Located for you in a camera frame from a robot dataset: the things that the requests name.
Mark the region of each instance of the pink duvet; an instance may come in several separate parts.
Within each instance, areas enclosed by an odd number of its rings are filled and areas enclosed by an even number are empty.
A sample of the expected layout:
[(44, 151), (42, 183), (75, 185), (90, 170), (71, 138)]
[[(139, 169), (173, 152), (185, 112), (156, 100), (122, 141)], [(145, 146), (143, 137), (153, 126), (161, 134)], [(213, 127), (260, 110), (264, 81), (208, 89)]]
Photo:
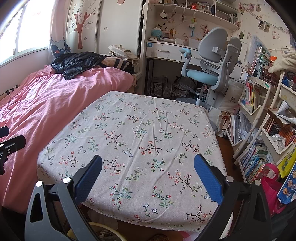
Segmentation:
[(127, 91), (129, 73), (115, 68), (90, 69), (66, 81), (51, 66), (30, 74), (20, 87), (0, 101), (0, 127), (8, 126), (5, 141), (26, 138), (24, 149), (10, 155), (0, 176), (0, 204), (25, 213), (37, 180), (39, 152), (80, 111), (109, 91)]

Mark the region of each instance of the gray chair backrest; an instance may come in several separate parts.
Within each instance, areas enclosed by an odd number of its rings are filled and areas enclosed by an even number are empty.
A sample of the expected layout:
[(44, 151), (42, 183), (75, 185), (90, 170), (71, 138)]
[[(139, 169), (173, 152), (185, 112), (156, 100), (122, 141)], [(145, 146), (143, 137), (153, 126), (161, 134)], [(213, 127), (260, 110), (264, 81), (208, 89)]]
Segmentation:
[(223, 28), (214, 28), (200, 41), (198, 45), (199, 55), (211, 62), (219, 63), (221, 55), (213, 52), (213, 48), (223, 49), (227, 40), (227, 31)]
[(232, 37), (226, 47), (226, 53), (220, 66), (217, 84), (211, 87), (212, 90), (222, 92), (227, 90), (229, 75), (234, 70), (241, 49), (242, 43), (240, 39), (237, 37)]

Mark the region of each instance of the screw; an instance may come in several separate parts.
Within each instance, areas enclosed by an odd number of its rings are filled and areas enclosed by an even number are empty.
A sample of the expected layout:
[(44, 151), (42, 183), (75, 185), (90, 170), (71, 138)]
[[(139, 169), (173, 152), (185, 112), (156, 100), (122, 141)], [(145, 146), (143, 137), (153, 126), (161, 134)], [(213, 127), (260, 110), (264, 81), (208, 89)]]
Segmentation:
[(255, 180), (254, 183), (255, 183), (256, 186), (260, 186), (261, 185), (261, 182), (259, 180)]
[(38, 181), (38, 182), (36, 182), (36, 187), (41, 187), (41, 186), (42, 186), (42, 184), (43, 184), (43, 182), (42, 182), (42, 181)]
[(231, 183), (231, 182), (234, 181), (234, 179), (233, 179), (232, 176), (227, 176), (227, 177), (226, 177), (226, 181), (229, 182), (229, 183)]
[(69, 183), (71, 181), (71, 178), (70, 177), (65, 177), (63, 179), (63, 183)]

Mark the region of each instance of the desk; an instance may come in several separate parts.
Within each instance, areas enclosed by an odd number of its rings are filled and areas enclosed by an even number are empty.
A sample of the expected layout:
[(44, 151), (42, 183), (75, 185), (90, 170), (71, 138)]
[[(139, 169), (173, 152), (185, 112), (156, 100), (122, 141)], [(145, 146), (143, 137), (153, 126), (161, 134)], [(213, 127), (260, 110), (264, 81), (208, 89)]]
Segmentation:
[[(191, 50), (192, 58), (189, 64), (196, 65), (201, 67), (200, 61), (203, 59), (199, 53), (198, 49), (192, 48), (189, 46), (183, 46), (179, 44), (161, 42), (161, 41), (146, 41), (146, 58), (147, 58), (147, 66), (146, 66), (146, 81), (145, 81), (145, 94), (147, 94), (147, 84), (152, 80), (153, 77), (153, 64), (151, 64), (151, 59), (162, 59), (167, 61), (172, 61), (176, 63), (184, 63), (185, 56), (180, 52), (182, 48), (188, 48)], [(220, 66), (221, 62), (213, 63), (216, 66)], [(231, 78), (240, 79), (243, 68), (236, 64), (233, 72), (229, 75)]]

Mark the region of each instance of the office chair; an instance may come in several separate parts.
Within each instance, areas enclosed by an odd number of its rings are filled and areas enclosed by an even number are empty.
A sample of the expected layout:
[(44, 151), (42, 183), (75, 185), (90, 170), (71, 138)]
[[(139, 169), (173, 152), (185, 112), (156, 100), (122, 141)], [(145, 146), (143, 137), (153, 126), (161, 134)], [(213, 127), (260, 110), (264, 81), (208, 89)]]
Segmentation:
[(205, 85), (211, 86), (212, 90), (225, 92), (228, 88), (229, 74), (234, 70), (234, 66), (238, 61), (238, 57), (242, 48), (242, 43), (237, 37), (232, 37), (226, 46), (227, 32), (223, 28), (212, 29), (199, 43), (199, 55), (211, 62), (219, 63), (222, 59), (220, 68), (214, 64), (201, 60), (202, 71), (187, 69), (191, 60), (191, 50), (182, 48), (181, 53), (185, 54), (186, 61), (182, 67), (182, 76), (191, 78), (203, 83), (196, 105), (200, 105), (202, 101)]

